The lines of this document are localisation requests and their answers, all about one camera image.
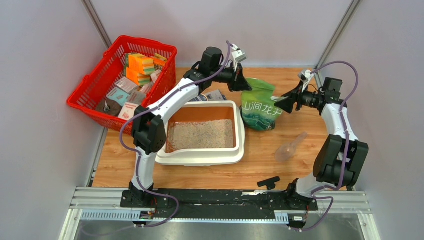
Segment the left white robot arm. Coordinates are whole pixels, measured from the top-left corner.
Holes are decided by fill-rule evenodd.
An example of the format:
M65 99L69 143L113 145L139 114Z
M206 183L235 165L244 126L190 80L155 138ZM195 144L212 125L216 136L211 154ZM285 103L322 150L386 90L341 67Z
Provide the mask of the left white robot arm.
M201 60L183 75L177 86L157 102L135 110L131 136L136 164L129 192L140 207L148 207L153 201L153 171L157 153L167 140L165 123L213 82L227 84L231 92L250 91L241 64L246 59L245 51L231 43L226 57L219 48L207 47Z

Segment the green cat litter bag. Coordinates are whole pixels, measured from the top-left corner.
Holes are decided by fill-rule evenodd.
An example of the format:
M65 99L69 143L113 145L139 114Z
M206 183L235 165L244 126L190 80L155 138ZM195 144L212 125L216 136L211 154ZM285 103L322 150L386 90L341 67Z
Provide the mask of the green cat litter bag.
M279 99L274 96L276 87L257 78L246 79L251 91L241 94L241 117L247 128L255 131L271 131L276 127L276 120L283 110L275 106Z

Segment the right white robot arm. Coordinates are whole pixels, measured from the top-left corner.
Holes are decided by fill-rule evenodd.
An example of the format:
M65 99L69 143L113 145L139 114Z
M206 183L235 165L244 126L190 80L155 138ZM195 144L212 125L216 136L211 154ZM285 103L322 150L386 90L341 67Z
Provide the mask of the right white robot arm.
M312 173L295 179L287 187L285 203L293 210L299 209L305 201L311 202L316 193L325 189L353 187L362 171L369 146L353 133L347 104L340 98L342 84L340 79L327 77L319 91L311 92L300 82L275 103L289 114L301 107L318 110L328 132Z

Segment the clear plastic scoop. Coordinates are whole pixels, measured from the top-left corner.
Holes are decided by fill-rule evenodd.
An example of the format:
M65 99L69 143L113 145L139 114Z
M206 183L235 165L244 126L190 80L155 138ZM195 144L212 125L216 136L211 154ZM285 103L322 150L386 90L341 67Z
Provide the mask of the clear plastic scoop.
M297 150L297 146L308 136L307 132L302 132L292 142L281 145L275 152L274 158L277 162L288 161Z

